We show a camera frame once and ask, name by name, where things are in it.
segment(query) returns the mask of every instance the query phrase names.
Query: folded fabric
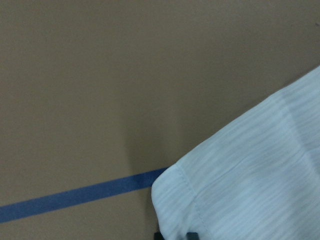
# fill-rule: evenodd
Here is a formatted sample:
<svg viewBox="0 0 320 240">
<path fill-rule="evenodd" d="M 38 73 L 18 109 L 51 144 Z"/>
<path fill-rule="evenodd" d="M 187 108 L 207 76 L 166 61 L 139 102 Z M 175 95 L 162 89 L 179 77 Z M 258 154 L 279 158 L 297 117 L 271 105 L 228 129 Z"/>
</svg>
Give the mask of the folded fabric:
<svg viewBox="0 0 320 240">
<path fill-rule="evenodd" d="M 320 240 L 320 66 L 169 167 L 152 201 L 165 240 Z"/>
</svg>

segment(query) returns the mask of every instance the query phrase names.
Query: brown background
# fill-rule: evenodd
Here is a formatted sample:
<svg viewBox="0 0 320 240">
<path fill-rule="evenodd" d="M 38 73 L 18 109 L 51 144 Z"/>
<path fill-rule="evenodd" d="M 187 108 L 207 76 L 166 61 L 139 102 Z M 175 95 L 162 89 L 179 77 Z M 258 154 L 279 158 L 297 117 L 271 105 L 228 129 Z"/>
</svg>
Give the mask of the brown background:
<svg viewBox="0 0 320 240">
<path fill-rule="evenodd" d="M 320 1 L 1 1 L 0 206 L 170 166 L 320 64 Z M 151 240 L 150 189 L 0 224 Z"/>
</svg>

